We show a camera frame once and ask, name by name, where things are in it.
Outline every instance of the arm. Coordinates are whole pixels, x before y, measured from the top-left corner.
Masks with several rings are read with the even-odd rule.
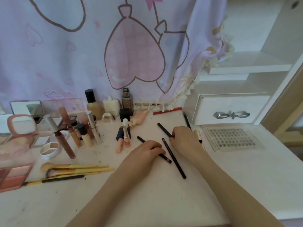
[[[124,195],[149,174],[154,158],[158,154],[165,154],[161,147],[158,142],[146,141],[130,152],[93,199],[66,227],[104,226]]]
[[[180,126],[174,128],[172,135],[174,149],[197,168],[234,227],[284,226],[211,159],[194,132]]]

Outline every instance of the hand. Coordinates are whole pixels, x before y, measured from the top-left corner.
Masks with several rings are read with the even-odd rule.
[[[201,158],[203,153],[206,153],[200,144],[195,133],[185,126],[176,126],[172,131],[170,138],[173,148],[183,155],[187,160],[196,166],[197,160]]]
[[[112,176],[120,180],[120,186],[131,188],[150,173],[155,157],[165,154],[161,147],[156,141],[142,143],[129,153]]]

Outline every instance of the white drawer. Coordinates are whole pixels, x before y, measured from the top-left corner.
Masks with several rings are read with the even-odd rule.
[[[269,99],[267,94],[231,94],[231,95],[199,95],[192,117],[194,125],[214,123],[252,123]],[[250,115],[245,118],[226,117],[216,118],[216,113],[239,115],[246,112]]]

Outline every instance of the screw hole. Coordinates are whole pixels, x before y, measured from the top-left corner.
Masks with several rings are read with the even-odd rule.
[[[294,3],[292,3],[291,9],[295,9],[298,5],[299,5],[299,1],[295,1]]]

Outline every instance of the drawer handle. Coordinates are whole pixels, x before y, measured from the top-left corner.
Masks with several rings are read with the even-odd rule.
[[[237,114],[235,114],[234,112],[231,113],[231,114],[225,114],[225,113],[222,113],[222,112],[216,112],[214,114],[215,118],[216,119],[225,119],[225,118],[228,118],[228,117],[231,117],[232,119],[234,118],[247,118],[248,116],[250,116],[250,113],[248,112],[245,112],[245,111],[242,111],[242,112],[239,112]]]

